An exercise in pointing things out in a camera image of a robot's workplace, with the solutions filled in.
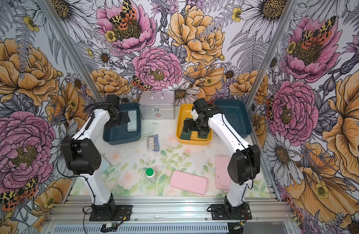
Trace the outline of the dark green pencil case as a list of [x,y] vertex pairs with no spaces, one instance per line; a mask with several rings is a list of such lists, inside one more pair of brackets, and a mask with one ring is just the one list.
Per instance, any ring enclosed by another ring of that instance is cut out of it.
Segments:
[[207,139],[209,132],[210,132],[210,130],[208,130],[208,131],[198,131],[198,138]]

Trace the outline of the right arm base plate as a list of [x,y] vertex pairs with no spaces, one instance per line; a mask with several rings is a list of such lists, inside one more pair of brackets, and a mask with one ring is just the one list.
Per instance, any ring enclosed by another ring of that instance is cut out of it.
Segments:
[[207,208],[207,212],[211,213],[212,220],[242,220],[248,221],[252,219],[249,203],[245,202],[237,207],[229,204],[212,204]]

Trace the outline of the light blue pencil case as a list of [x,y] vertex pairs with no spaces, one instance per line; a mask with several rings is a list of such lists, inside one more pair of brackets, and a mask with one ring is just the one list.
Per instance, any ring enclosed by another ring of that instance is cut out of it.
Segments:
[[130,121],[127,123],[127,130],[128,132],[135,132],[137,131],[137,111],[136,110],[129,110],[128,117]]

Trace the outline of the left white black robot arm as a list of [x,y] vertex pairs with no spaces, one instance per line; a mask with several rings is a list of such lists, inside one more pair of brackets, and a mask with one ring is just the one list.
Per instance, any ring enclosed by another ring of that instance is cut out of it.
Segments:
[[91,116],[73,138],[62,143],[66,167],[83,179],[91,196],[90,221],[110,221],[117,217],[113,195],[101,175],[102,169],[109,164],[101,156],[96,140],[106,126],[114,127],[130,121],[127,114],[119,113],[119,105],[119,98],[88,105],[85,111],[90,111]]

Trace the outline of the dark green pencil case slanted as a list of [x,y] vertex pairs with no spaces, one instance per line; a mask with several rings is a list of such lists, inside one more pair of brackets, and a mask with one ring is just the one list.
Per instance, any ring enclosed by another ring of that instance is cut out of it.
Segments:
[[192,132],[197,132],[198,127],[196,122],[191,118],[186,118],[183,122],[183,128],[180,135],[180,139],[182,140],[190,140]]

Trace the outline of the yellow storage tray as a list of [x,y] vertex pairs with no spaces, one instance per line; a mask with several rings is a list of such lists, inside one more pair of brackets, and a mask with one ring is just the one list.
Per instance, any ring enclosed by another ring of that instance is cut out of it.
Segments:
[[191,139],[190,140],[182,140],[180,139],[180,135],[183,128],[183,122],[186,118],[193,118],[191,115],[193,105],[186,103],[181,105],[180,107],[176,107],[176,110],[178,110],[178,114],[176,117],[177,125],[176,125],[176,138],[179,143],[181,144],[187,144],[187,145],[198,145],[198,146],[206,146],[208,145],[212,139],[213,139],[213,132],[212,130],[208,134],[207,139],[200,139],[198,138],[197,132],[192,132]]

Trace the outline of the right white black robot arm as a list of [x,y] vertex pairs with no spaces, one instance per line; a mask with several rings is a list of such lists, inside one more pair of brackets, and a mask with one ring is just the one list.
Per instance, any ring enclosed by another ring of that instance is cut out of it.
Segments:
[[231,179],[230,190],[224,199],[223,208],[217,212],[227,219],[250,219],[249,205],[245,201],[248,190],[260,173],[260,148],[244,140],[232,127],[225,114],[217,106],[209,106],[205,99],[198,99],[191,109],[192,119],[184,121],[184,132],[197,131],[201,135],[215,132],[229,148],[231,159],[227,172]]

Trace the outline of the pink pencil case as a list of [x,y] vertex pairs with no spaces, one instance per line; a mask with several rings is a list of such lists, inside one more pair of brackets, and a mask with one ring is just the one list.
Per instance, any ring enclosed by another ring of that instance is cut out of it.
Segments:
[[215,186],[217,189],[229,191],[231,178],[228,173],[230,157],[217,155],[215,158]]
[[192,175],[181,171],[173,171],[170,185],[174,188],[191,192],[198,195],[205,195],[208,180],[204,177]]

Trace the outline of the silver metal first-aid case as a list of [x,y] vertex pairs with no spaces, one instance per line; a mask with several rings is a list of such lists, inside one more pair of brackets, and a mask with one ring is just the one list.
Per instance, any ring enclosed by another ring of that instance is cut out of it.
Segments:
[[139,100],[139,109],[146,120],[175,119],[175,92],[171,90],[143,91]]

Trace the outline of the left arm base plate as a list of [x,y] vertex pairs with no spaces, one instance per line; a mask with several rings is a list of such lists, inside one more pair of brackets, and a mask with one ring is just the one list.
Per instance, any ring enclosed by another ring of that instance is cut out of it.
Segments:
[[95,205],[92,206],[89,221],[129,221],[132,208],[132,205]]

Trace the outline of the teal storage tray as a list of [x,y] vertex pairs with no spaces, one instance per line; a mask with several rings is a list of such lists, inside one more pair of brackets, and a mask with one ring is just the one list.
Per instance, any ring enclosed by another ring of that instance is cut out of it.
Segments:
[[228,122],[242,138],[252,133],[252,124],[244,102],[236,99],[216,99],[214,105],[225,114]]
[[137,111],[137,131],[128,132],[127,123],[116,125],[114,127],[105,127],[103,131],[103,140],[110,145],[118,145],[138,141],[141,137],[141,114],[137,103],[124,103],[120,106],[119,112],[129,110]]

